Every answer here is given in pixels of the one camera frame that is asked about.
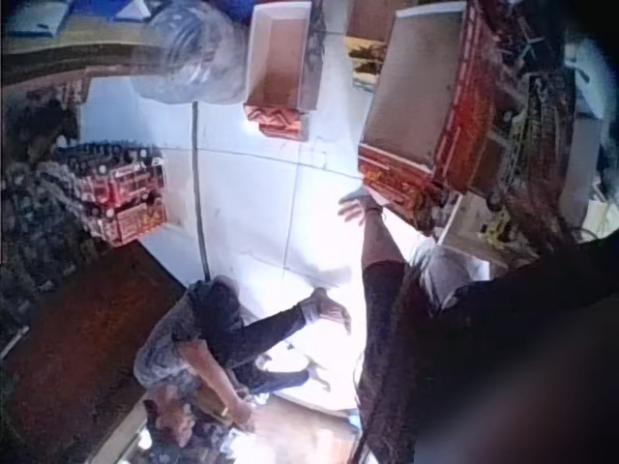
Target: hair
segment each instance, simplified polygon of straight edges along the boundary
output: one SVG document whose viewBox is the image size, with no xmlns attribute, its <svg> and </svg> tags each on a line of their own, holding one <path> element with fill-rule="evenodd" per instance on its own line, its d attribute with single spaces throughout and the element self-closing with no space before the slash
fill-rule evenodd
<svg viewBox="0 0 619 464">
<path fill-rule="evenodd" d="M 152 399 L 142 401 L 146 410 L 146 428 L 151 435 L 154 444 L 159 446 L 177 446 L 176 437 L 169 428 L 157 428 L 157 419 L 159 418 L 159 409 L 157 403 Z"/>
</svg>

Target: brown surface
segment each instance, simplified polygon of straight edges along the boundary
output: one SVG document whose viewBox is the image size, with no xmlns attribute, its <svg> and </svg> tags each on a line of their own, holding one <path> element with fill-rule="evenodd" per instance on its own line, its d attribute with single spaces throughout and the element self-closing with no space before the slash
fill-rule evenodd
<svg viewBox="0 0 619 464">
<path fill-rule="evenodd" d="M 297 106 L 306 31 L 307 22 L 303 19 L 273 21 L 263 84 L 264 101 L 268 104 Z"/>
<path fill-rule="evenodd" d="M 363 142 L 425 166 L 452 103 L 462 13 L 398 18 Z"/>
<path fill-rule="evenodd" d="M 9 416 L 37 461 L 83 462 L 130 411 L 143 394 L 135 352 L 183 291 L 133 243 L 43 299 L 6 362 L 17 379 Z"/>
<path fill-rule="evenodd" d="M 386 42 L 396 11 L 418 3 L 417 0 L 353 0 L 346 36 Z"/>
</svg>

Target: patterned shirt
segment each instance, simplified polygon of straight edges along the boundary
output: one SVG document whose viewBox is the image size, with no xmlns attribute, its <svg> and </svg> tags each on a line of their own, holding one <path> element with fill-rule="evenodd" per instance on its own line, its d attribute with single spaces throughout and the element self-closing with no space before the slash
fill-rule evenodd
<svg viewBox="0 0 619 464">
<path fill-rule="evenodd" d="M 192 341 L 200 336 L 193 317 L 190 297 L 192 288 L 193 285 L 157 323 L 144 346 L 137 352 L 133 375 L 145 389 L 167 382 L 177 386 L 181 394 L 189 394 L 200 386 L 199 378 L 181 357 L 176 346 L 176 342 Z"/>
</svg>

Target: jeans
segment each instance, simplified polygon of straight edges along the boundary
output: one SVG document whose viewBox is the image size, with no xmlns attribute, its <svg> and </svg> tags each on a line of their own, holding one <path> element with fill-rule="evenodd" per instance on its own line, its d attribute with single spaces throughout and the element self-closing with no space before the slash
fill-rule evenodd
<svg viewBox="0 0 619 464">
<path fill-rule="evenodd" d="M 256 358 L 306 325 L 301 308 L 291 309 L 245 325 L 236 293 L 220 280 L 197 283 L 191 292 L 195 324 L 213 357 L 231 369 L 252 394 L 275 392 L 306 383 L 306 369 L 297 372 L 266 372 Z"/>
</svg>

